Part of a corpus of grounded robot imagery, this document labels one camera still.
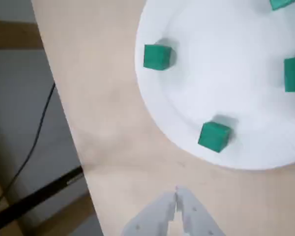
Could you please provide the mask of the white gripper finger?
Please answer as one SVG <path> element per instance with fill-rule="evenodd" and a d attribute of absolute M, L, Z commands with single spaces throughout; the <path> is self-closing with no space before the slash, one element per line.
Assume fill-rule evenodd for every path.
<path fill-rule="evenodd" d="M 176 188 L 176 211 L 181 213 L 185 236 L 223 236 L 207 209 L 185 187 Z"/>
<path fill-rule="evenodd" d="M 145 206 L 123 228 L 122 236 L 166 236 L 176 211 L 175 192 L 166 192 Z"/>

